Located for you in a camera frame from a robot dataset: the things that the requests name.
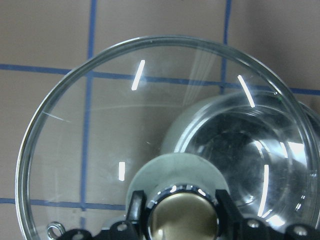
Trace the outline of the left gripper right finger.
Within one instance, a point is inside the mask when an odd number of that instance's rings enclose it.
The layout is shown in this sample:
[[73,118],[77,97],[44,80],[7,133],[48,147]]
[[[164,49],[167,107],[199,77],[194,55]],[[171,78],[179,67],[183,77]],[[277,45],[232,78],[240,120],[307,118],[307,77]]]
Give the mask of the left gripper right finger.
[[221,223],[240,223],[242,215],[225,189],[217,189],[215,198],[218,201],[217,213]]

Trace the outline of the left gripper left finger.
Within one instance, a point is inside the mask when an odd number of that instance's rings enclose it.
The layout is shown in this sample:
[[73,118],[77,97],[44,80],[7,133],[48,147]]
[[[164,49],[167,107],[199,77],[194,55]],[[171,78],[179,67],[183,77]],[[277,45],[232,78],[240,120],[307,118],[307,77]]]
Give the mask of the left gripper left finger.
[[143,190],[132,192],[131,199],[126,213],[126,220],[138,223],[140,222],[146,205],[146,195]]

